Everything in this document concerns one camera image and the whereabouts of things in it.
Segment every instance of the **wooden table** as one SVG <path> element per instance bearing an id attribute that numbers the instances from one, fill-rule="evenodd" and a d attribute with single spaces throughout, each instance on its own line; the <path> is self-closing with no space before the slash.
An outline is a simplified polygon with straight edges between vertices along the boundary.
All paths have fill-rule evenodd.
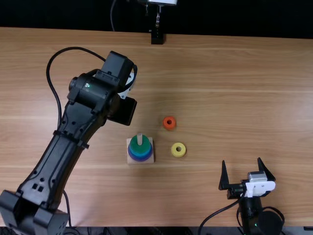
<path id="1" fill-rule="evenodd" d="M 167 35 L 153 46 L 144 33 L 0 28 L 0 190 L 15 191 L 52 138 L 57 106 L 45 69 L 69 46 L 138 65 L 131 126 L 107 122 L 67 182 L 73 225 L 198 226 L 233 202 L 218 190 L 222 160 L 238 183 L 258 157 L 277 178 L 263 205 L 281 210 L 286 226 L 313 225 L 312 40 Z M 70 80 L 101 66 L 82 51 L 53 62 L 62 106 Z M 169 115 L 171 132 L 162 127 Z M 155 164 L 127 165 L 126 139 L 137 132 L 154 138 Z M 178 141 L 181 159 L 170 153 Z M 236 226 L 236 209 L 206 225 Z"/>

